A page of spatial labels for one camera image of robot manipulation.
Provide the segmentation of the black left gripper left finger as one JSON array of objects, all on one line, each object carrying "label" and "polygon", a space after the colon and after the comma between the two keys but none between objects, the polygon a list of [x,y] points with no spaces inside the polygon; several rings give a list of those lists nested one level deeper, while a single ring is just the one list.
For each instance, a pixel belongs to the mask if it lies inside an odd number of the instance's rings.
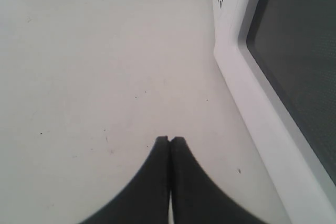
[{"label": "black left gripper left finger", "polygon": [[169,202],[170,142],[159,136],[135,176],[83,223],[168,223]]}]

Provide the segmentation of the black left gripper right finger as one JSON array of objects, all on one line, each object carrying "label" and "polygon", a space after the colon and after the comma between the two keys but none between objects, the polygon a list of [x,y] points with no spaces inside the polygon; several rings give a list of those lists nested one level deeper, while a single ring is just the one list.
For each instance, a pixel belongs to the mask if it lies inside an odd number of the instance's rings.
[{"label": "black left gripper right finger", "polygon": [[184,138],[170,141],[170,157],[174,223],[264,223],[209,178]]}]

